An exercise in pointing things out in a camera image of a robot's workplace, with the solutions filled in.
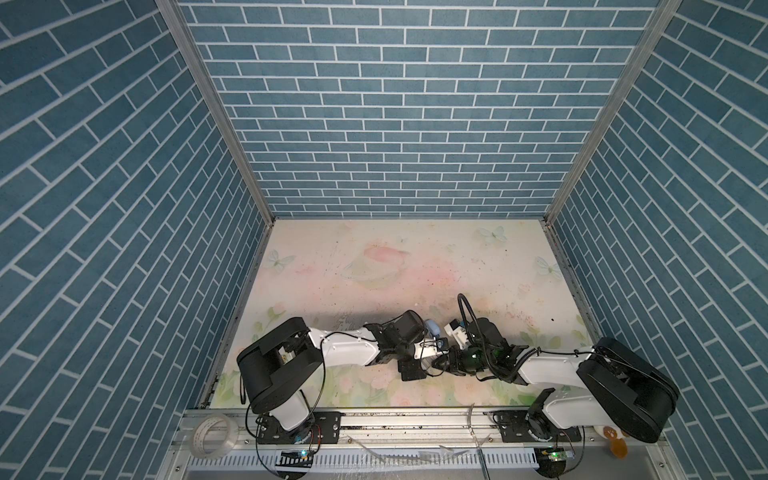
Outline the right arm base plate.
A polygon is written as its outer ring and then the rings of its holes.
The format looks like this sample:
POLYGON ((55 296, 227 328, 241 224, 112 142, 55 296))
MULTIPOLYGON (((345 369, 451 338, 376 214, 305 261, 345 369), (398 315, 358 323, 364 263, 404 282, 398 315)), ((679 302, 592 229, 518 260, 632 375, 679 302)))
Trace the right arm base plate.
POLYGON ((492 411, 488 416, 499 429, 504 443, 559 440, 569 444, 582 440, 582 432, 579 428, 559 429, 542 413, 511 409, 492 411))

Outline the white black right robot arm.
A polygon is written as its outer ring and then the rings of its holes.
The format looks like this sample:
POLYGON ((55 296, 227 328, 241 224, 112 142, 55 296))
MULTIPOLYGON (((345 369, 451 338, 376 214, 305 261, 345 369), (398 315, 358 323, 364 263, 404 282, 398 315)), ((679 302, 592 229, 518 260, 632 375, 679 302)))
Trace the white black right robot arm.
POLYGON ((452 321, 454 344, 433 368, 480 381, 542 390, 525 414, 530 434, 549 441, 571 428, 610 427, 655 443, 680 397, 678 386, 620 341, 603 337, 585 350, 546 351, 513 345, 488 319, 452 321))

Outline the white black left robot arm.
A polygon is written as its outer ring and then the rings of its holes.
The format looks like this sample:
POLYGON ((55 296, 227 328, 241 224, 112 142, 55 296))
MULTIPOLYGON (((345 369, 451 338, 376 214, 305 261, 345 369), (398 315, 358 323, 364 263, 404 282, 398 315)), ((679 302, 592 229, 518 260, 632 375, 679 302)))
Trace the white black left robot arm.
POLYGON ((309 402, 302 387, 316 370, 414 363, 426 338, 425 322, 412 310, 352 331, 321 330, 292 317, 238 354, 240 401, 250 413, 276 420, 285 433, 307 430, 319 402, 309 402))

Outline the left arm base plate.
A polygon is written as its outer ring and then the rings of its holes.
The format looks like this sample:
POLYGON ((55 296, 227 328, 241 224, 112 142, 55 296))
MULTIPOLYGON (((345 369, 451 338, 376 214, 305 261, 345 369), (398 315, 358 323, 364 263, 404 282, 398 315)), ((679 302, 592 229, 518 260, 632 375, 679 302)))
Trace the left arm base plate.
POLYGON ((267 445, 308 444, 310 437, 315 445, 337 444, 342 417, 338 411, 315 411, 296 428, 286 430, 277 418, 265 415, 259 421, 256 438, 259 444, 267 445))

